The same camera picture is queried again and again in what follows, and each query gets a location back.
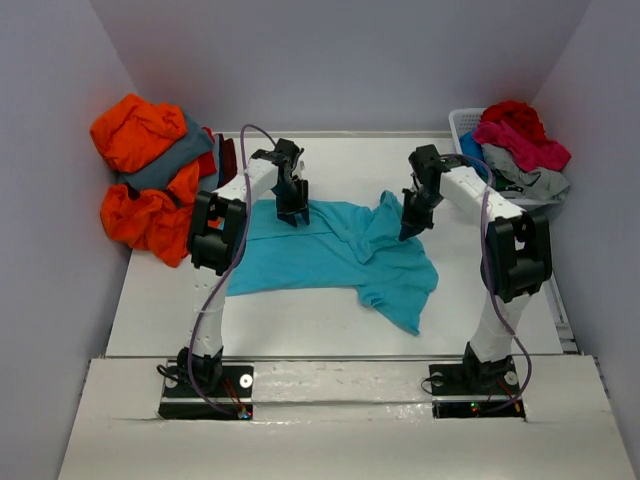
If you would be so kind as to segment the teal t shirt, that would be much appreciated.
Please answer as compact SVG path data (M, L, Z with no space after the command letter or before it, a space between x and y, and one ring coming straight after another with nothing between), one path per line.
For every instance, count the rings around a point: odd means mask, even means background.
M246 252L228 295L273 290L352 288L361 305L417 336L439 275L416 238L399 241L402 206L385 190L370 209L349 202L312 201L310 222L298 227L259 200L251 212Z

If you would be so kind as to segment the orange t shirt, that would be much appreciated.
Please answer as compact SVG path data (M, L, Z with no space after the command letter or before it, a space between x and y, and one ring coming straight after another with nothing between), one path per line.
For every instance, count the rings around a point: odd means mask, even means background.
M224 138L177 105L133 93L96 118L89 134L115 174L100 208L106 236L178 267L196 194L215 189L224 172Z

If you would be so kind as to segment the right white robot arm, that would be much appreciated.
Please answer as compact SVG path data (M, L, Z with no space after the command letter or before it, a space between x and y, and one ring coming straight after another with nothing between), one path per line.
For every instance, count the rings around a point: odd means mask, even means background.
M403 192L400 240L433 228L435 208L449 201L479 228L480 272L487 292L462 360L431 366L431 392L438 397L480 396L513 381L510 394L518 397L528 382L517 376L512 349L522 345L517 327L526 306L552 274L549 221L505 199L464 155L440 154L434 145L425 145L408 161L413 185Z

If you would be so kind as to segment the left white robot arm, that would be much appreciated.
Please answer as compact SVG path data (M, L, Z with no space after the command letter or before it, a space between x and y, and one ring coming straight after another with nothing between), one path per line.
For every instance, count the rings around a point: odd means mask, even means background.
M191 338L177 357L179 378L196 394L215 392L223 365L222 316L230 276L241 261L255 202L275 196L276 218L292 227L308 224L309 187L298 162L303 149L279 139L271 151L259 149L247 167L222 187L196 195L187 236L187 250L197 273L207 270L211 280L196 278L196 317Z

